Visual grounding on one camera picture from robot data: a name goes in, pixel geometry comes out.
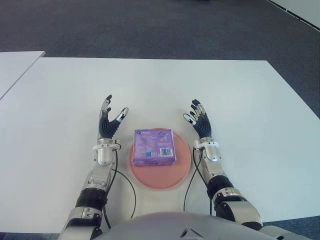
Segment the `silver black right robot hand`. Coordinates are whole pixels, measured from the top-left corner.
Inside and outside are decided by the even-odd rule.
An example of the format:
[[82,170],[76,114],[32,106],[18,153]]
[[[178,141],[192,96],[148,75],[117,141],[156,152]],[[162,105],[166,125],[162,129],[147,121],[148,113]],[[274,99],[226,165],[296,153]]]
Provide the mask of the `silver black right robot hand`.
[[199,139],[212,138],[212,127],[204,106],[197,99],[191,101],[193,111],[183,114],[183,118],[192,125]]

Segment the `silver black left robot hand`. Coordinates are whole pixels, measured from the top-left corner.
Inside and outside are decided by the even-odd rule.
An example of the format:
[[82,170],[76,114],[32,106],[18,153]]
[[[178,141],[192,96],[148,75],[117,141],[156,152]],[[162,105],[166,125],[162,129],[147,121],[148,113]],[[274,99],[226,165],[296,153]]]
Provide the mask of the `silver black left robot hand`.
[[115,119],[109,120],[109,112],[111,111],[109,104],[111,103],[111,99],[112,95],[110,94],[105,98],[100,109],[98,121],[98,139],[112,139],[121,122],[129,112],[129,108],[125,107],[120,111]]

